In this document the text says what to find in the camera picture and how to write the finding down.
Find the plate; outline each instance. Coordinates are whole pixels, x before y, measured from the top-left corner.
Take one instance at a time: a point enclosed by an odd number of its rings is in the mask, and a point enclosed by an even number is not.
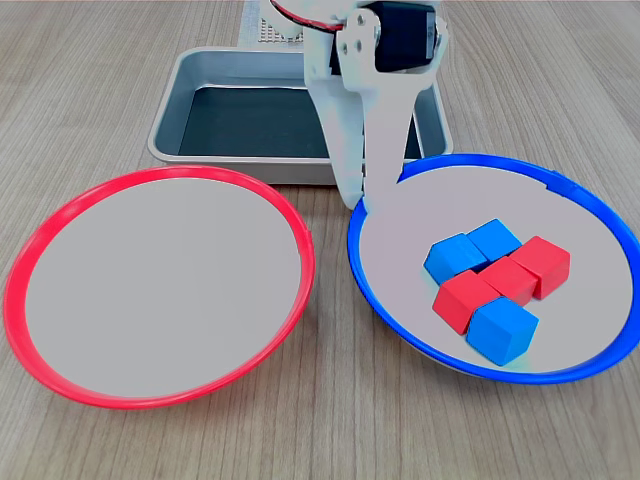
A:
[[[266,359],[311,293],[300,214],[251,177],[154,168],[72,200],[32,235],[4,298],[24,367],[72,400],[173,405]]]
[[[438,286],[423,267],[431,245],[500,219],[522,242],[538,235],[571,254],[568,281],[527,304],[539,326],[504,367],[485,359],[438,315]],[[362,293],[404,340],[461,372],[497,381],[575,381],[615,365],[640,341],[640,246],[601,200],[558,172],[514,159],[452,154],[405,166],[383,208],[362,202],[348,232]]]

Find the cube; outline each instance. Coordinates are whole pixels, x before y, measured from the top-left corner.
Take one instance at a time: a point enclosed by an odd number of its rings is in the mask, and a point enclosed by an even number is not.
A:
[[[518,248],[510,258],[536,276],[538,283],[533,297],[538,300],[546,298],[569,278],[569,252],[538,236]]]
[[[533,298],[538,278],[514,262],[510,257],[502,257],[479,273],[502,296],[525,306]]]
[[[497,218],[467,234],[489,262],[495,262],[522,246],[520,240]]]
[[[466,271],[479,271],[487,265],[487,259],[464,233],[441,240],[432,245],[424,262],[438,285]]]
[[[458,334],[464,335],[473,313],[500,294],[473,270],[444,282],[433,302],[433,310]]]
[[[467,343],[503,367],[529,349],[537,327],[538,319],[532,313],[500,297],[473,315]]]

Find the wood grain surface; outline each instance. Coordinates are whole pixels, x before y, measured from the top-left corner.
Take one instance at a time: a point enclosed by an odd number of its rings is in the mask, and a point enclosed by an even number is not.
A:
[[[242,2],[0,2],[0,274],[74,196],[159,165],[146,140],[174,61],[235,45]],[[456,151],[564,172],[640,233],[640,4],[445,2],[440,86]],[[0,479],[638,479],[640,353],[575,384],[464,376],[360,294],[350,212],[284,188],[312,229],[309,308],[239,382],[180,406],[85,407],[0,335]]]

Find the gray tray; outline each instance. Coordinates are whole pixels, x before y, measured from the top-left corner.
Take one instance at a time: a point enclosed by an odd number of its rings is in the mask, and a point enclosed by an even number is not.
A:
[[[177,60],[149,136],[154,157],[270,184],[335,185],[301,49],[203,47]],[[416,101],[407,161],[451,152],[437,85]]]

